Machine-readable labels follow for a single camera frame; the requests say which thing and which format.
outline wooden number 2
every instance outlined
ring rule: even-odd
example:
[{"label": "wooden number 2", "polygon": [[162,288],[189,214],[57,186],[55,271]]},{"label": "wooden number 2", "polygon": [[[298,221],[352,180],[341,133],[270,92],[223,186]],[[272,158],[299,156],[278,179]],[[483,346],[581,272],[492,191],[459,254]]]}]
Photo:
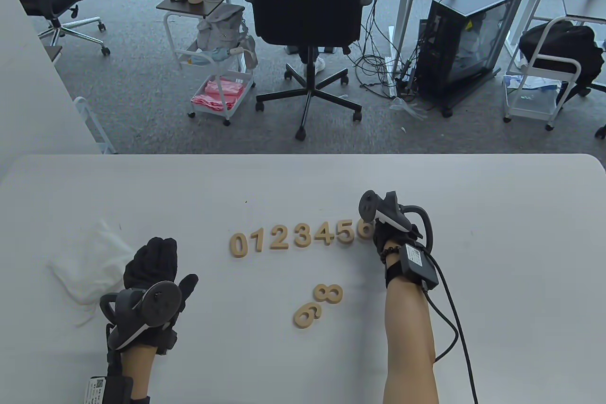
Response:
[{"label": "wooden number 2", "polygon": [[281,233],[277,237],[277,239],[275,239],[275,241],[271,243],[269,249],[288,250],[288,243],[284,243],[286,235],[288,235],[288,229],[286,228],[286,226],[278,224],[277,226],[273,226],[273,229],[271,229],[271,235],[276,236],[278,231],[281,231]]},{"label": "wooden number 2", "polygon": [[331,286],[318,284],[313,290],[313,297],[318,302],[339,303],[343,299],[343,289],[336,284]]},{"label": "wooden number 2", "polygon": [[[240,250],[238,250],[238,240],[240,240]],[[234,257],[238,257],[239,259],[247,255],[249,253],[249,244],[247,243],[246,235],[243,233],[234,233],[232,238],[229,240],[229,249],[232,251],[232,255]]]},{"label": "wooden number 2", "polygon": [[363,219],[357,222],[357,234],[364,240],[370,240],[373,237],[374,226],[367,224]]},{"label": "wooden number 2", "polygon": [[299,248],[307,248],[312,243],[312,235],[309,233],[309,225],[305,223],[297,224],[294,228],[294,233],[298,233],[299,236],[294,239],[294,243]]},{"label": "wooden number 2", "polygon": [[294,314],[294,324],[299,328],[308,328],[312,325],[314,319],[319,319],[322,315],[322,307],[317,303],[307,303],[297,309]]}]

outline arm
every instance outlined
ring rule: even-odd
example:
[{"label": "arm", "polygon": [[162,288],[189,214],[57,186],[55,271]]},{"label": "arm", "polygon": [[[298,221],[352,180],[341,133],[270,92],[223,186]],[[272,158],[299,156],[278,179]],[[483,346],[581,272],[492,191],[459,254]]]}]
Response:
[{"label": "arm", "polygon": [[[385,244],[399,246],[391,240]],[[387,266],[400,260],[390,254]],[[429,308],[420,287],[403,277],[393,279],[385,299],[387,382],[383,404],[437,404],[433,363],[436,352]]]}]

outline wooden number 8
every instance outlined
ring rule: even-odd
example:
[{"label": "wooden number 8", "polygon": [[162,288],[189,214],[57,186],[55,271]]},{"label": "wooden number 8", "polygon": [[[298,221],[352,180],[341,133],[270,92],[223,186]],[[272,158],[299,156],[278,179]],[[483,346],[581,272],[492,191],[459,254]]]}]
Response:
[{"label": "wooden number 8", "polygon": [[312,325],[314,319],[319,319],[322,315],[322,307],[317,303],[307,303],[297,309],[294,314],[294,324],[299,328],[308,328]]},{"label": "wooden number 8", "polygon": [[313,297],[318,302],[325,302],[327,300],[329,303],[339,303],[343,299],[343,289],[336,284],[331,286],[318,284],[313,290]]}]

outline black strap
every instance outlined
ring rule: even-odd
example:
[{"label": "black strap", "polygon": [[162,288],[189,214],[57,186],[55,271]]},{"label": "black strap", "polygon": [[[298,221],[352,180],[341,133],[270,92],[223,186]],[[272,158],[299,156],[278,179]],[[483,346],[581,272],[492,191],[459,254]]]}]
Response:
[{"label": "black strap", "polygon": [[403,276],[404,273],[402,272],[402,263],[400,261],[397,261],[396,263],[394,263],[393,265],[391,265],[389,268],[385,269],[385,289],[387,289],[387,287],[389,286],[389,283],[391,282],[392,279],[397,278],[398,276]]}]

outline cable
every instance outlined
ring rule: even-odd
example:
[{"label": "cable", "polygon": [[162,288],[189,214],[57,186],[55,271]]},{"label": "cable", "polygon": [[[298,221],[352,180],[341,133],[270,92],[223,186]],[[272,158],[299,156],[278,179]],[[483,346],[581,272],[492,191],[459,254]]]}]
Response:
[{"label": "cable", "polygon": [[448,324],[448,326],[450,326],[450,328],[453,329],[454,334],[455,334],[452,343],[450,343],[450,346],[448,346],[448,348],[446,348],[446,350],[444,352],[442,352],[441,354],[439,354],[436,357],[436,360],[434,361],[434,363],[438,363],[438,361],[440,361],[441,359],[443,359],[446,356],[446,354],[448,354],[448,352],[450,352],[453,349],[453,347],[455,347],[456,342],[459,341],[459,332],[456,330],[456,326],[454,325],[454,323],[452,323],[448,319],[448,317],[446,317],[442,313],[442,311],[440,311],[437,308],[437,306],[433,303],[433,300],[431,300],[431,298],[429,297],[429,294],[427,293],[426,286],[427,285],[424,285],[424,287],[422,289],[423,289],[423,293],[425,294],[425,298],[427,299],[427,302],[433,308],[433,310],[437,313],[437,315],[439,315],[442,318],[442,320],[444,320],[444,322],[446,322]]},{"label": "cable", "polygon": [[436,267],[437,273],[440,276],[440,280],[442,284],[444,284],[444,291],[446,292],[446,297],[448,298],[448,302],[450,303],[450,307],[452,308],[454,321],[456,322],[456,327],[461,335],[461,344],[463,345],[463,353],[465,354],[465,363],[467,364],[467,374],[469,375],[469,385],[472,389],[472,396],[474,404],[478,404],[478,395],[476,394],[476,384],[473,380],[473,372],[472,372],[472,362],[469,359],[469,352],[467,350],[467,343],[465,342],[465,336],[463,335],[463,327],[461,326],[461,320],[459,320],[459,314],[456,311],[455,303],[453,302],[452,295],[450,294],[450,289],[448,289],[448,284],[446,284],[446,279],[444,278],[444,274],[440,266],[437,264],[436,259],[434,259],[433,255],[427,254],[426,257],[429,258],[431,263]]}]

